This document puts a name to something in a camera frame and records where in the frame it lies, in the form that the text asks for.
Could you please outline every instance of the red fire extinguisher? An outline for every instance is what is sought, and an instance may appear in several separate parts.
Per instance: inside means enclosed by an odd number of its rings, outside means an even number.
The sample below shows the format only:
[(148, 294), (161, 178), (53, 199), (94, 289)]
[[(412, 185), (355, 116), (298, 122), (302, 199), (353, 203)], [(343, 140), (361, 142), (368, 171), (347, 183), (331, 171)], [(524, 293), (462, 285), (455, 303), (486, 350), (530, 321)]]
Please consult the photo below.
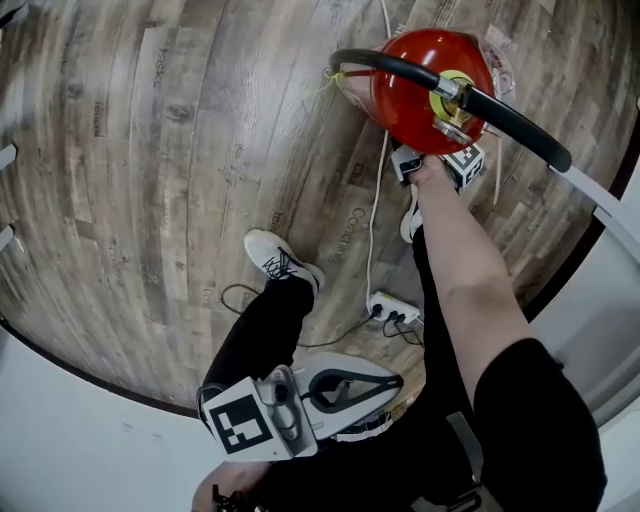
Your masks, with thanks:
[(551, 135), (496, 98), (513, 88), (504, 55), (468, 32), (406, 32), (377, 50), (338, 50), (331, 72), (345, 96), (416, 151), (444, 155), (477, 141), (486, 123), (559, 172), (571, 154)]

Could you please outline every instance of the white power strip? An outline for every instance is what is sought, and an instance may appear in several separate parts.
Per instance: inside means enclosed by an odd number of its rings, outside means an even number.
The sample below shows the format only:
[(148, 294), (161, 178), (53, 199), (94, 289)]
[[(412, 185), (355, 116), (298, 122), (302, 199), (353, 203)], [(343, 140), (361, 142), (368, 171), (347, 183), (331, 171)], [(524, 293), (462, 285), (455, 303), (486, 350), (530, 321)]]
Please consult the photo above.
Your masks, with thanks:
[(411, 304), (407, 304), (406, 302), (402, 302), (401, 300), (394, 299), (391, 295), (387, 295), (386, 293), (376, 292), (369, 297), (369, 310), (372, 310), (377, 304), (382, 306), (382, 313), (380, 313), (380, 315), (375, 319), (382, 322), (386, 321), (387, 318), (389, 318), (389, 315), (394, 311), (398, 315), (405, 316), (402, 321), (403, 324), (410, 324), (416, 318), (420, 317), (420, 310), (418, 308), (413, 307)]

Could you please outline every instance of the hand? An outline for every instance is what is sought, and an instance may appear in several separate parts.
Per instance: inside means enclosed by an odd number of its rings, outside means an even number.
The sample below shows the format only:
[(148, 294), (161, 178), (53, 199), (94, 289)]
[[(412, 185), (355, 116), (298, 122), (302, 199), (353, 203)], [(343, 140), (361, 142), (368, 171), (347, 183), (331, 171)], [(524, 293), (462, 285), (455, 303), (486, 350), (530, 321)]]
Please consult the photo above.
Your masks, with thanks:
[(427, 155), (422, 161), (422, 167), (409, 175), (409, 181), (415, 186), (420, 186), (435, 177), (446, 178), (447, 170), (439, 157)]

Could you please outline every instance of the forearm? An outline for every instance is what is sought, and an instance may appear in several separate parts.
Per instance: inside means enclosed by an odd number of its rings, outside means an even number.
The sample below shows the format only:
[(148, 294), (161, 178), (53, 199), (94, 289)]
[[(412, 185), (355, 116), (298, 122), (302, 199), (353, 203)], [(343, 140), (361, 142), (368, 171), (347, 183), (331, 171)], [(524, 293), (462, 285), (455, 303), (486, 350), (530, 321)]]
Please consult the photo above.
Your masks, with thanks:
[(235, 491), (245, 496), (267, 474), (271, 465), (268, 462), (223, 462), (214, 469), (198, 486), (193, 496), (194, 512), (211, 512), (213, 486), (217, 485), (223, 496), (230, 497)]
[(444, 168), (425, 161), (414, 183), (429, 264), (467, 394), (507, 347), (533, 333), (498, 248), (469, 213)]

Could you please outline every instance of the white sneaker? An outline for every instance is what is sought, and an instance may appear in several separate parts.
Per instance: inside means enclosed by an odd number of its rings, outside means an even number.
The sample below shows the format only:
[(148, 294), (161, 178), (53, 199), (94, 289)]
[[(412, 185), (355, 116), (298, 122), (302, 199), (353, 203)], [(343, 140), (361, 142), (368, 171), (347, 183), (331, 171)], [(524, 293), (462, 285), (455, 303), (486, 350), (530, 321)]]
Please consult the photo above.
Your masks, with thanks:
[(413, 235), (416, 234), (420, 226), (422, 226), (422, 215), (420, 215), (420, 208), (418, 208), (418, 187), (411, 185), (411, 204), (400, 223), (400, 236), (405, 242), (412, 244)]
[(300, 262), (289, 244), (270, 231), (252, 229), (244, 235), (244, 248), (269, 279), (299, 277), (311, 284), (314, 296), (324, 285), (324, 272), (311, 263)]

